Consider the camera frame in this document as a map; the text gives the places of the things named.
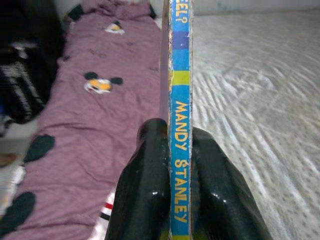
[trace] book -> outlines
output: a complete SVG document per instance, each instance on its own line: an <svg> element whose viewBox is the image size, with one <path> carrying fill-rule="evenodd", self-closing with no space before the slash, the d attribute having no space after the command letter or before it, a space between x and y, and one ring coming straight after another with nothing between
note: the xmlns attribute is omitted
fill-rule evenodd
<svg viewBox="0 0 320 240"><path fill-rule="evenodd" d="M191 240L192 0L164 0L160 116L170 148L170 236Z"/></svg>

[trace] purple blanket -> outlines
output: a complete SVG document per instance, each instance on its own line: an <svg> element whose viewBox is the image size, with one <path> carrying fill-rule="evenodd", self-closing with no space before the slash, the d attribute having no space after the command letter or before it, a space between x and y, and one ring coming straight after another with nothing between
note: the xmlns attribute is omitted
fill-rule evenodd
<svg viewBox="0 0 320 240"><path fill-rule="evenodd" d="M160 29L149 17L149 5L90 0L83 8L91 13L67 36L51 99L39 119L38 134L54 136L55 147L26 165L18 188L18 195L36 195L35 210L6 240L86 240L134 153L139 126L159 116ZM116 20L125 34L105 31ZM86 90L88 72L97 75L90 75L92 86L108 91ZM104 80L114 77L123 84L110 89L112 83Z"/></svg>

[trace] glossy black surface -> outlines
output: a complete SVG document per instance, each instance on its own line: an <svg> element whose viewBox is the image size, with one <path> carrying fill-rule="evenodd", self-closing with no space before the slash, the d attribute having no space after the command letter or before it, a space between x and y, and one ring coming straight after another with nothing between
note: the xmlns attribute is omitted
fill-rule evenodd
<svg viewBox="0 0 320 240"><path fill-rule="evenodd" d="M167 124L151 119L139 129L137 149L123 170L106 240L159 240L170 211Z"/></svg>

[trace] book spine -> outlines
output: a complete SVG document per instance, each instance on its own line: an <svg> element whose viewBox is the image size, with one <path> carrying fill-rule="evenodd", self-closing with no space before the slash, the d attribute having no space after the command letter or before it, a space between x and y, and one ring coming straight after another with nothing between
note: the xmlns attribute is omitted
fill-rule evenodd
<svg viewBox="0 0 320 240"><path fill-rule="evenodd" d="M191 240L192 2L169 0L170 233Z"/></svg>

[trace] white mattress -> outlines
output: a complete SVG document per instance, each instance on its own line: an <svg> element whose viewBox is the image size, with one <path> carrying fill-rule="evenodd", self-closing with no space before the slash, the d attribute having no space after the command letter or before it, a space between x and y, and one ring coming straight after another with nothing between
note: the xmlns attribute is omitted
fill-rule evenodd
<svg viewBox="0 0 320 240"><path fill-rule="evenodd" d="M193 125L245 177L275 240L320 239L320 10L195 17Z"/></svg>

